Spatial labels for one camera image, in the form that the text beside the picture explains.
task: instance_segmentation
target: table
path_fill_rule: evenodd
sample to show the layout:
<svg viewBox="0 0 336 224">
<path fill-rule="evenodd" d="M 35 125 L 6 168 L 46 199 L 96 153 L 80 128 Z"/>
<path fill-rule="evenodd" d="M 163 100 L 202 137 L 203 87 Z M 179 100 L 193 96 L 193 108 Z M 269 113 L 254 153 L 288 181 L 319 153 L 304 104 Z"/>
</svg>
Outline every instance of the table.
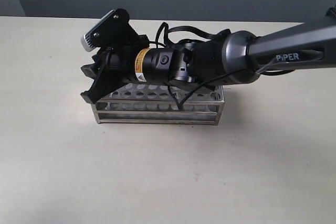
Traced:
<svg viewBox="0 0 336 224">
<path fill-rule="evenodd" d="M 229 87 L 219 126 L 98 125 L 79 95 L 96 22 L 0 18 L 0 223 L 334 223 L 335 69 Z M 151 39 L 160 23 L 131 21 Z"/>
</svg>

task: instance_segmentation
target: warning label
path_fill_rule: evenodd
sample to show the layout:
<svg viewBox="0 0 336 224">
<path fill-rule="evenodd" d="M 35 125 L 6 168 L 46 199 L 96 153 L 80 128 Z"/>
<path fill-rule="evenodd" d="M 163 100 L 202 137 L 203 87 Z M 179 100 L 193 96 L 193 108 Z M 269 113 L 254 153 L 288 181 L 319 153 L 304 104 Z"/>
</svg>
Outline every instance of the warning label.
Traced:
<svg viewBox="0 0 336 224">
<path fill-rule="evenodd" d="M 142 72 L 142 64 L 143 64 L 143 59 L 145 58 L 145 55 L 149 50 L 151 49 L 150 48 L 142 49 L 138 53 L 137 57 L 135 58 L 135 63 L 134 63 L 135 75 L 139 81 L 147 82 Z"/>
</svg>

